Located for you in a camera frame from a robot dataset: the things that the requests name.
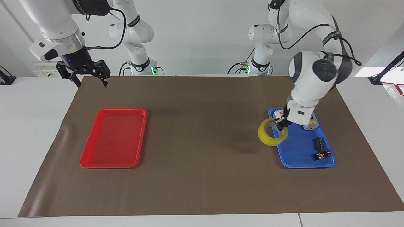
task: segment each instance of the yellow tape roll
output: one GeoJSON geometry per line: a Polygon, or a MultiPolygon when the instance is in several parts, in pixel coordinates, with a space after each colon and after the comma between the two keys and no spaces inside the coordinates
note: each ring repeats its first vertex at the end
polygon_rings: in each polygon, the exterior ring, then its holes
{"type": "Polygon", "coordinates": [[[263,142],[265,145],[268,145],[271,147],[278,146],[280,143],[285,141],[285,139],[288,137],[288,129],[286,127],[283,128],[283,135],[278,139],[270,137],[267,134],[267,132],[265,131],[265,127],[267,126],[268,123],[274,122],[274,121],[275,121],[275,118],[268,118],[265,121],[263,121],[261,123],[261,126],[258,128],[259,140],[261,140],[261,142],[263,142]]]}

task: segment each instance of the green light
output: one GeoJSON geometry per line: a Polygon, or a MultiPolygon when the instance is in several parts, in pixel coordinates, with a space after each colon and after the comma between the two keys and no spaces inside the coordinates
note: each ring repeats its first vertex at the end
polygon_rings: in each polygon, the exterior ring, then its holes
{"type": "Polygon", "coordinates": [[[156,70],[156,68],[155,67],[151,67],[151,73],[155,76],[155,75],[157,75],[157,70],[156,70]]]}

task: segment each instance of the white table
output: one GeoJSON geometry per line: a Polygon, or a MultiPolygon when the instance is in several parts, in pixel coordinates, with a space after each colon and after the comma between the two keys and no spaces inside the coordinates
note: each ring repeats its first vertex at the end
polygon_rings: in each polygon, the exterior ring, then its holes
{"type": "MultiPolygon", "coordinates": [[[[404,200],[404,112],[382,86],[349,78],[337,86],[390,181],[404,200]],[[389,114],[381,116],[381,110],[389,114]]],[[[60,78],[18,78],[0,86],[0,217],[18,215],[77,91],[60,78]]],[[[1,219],[0,226],[402,226],[404,212],[54,217],[1,219]]]]}

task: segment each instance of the brown table mat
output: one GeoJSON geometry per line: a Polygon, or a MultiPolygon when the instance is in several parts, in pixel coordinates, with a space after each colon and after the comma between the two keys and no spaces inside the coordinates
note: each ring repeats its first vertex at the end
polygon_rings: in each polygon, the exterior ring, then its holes
{"type": "Polygon", "coordinates": [[[259,141],[268,109],[292,87],[279,76],[113,77],[107,88],[85,77],[19,217],[404,210],[336,89],[316,108],[335,168],[286,169],[259,141]],[[80,167],[104,107],[148,110],[136,168],[80,167]]]}

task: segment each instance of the black pole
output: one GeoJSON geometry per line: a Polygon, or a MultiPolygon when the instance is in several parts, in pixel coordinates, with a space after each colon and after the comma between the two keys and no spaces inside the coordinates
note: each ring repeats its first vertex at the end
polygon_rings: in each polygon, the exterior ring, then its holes
{"type": "Polygon", "coordinates": [[[404,51],[401,52],[400,55],[398,55],[385,69],[383,69],[383,71],[377,75],[377,76],[370,76],[368,77],[368,79],[370,80],[370,82],[374,85],[383,85],[380,80],[381,78],[386,75],[386,73],[388,73],[389,71],[391,71],[391,69],[397,65],[402,59],[404,59],[404,51]]]}
{"type": "Polygon", "coordinates": [[[0,85],[12,85],[17,77],[7,76],[0,70],[0,85]]]}

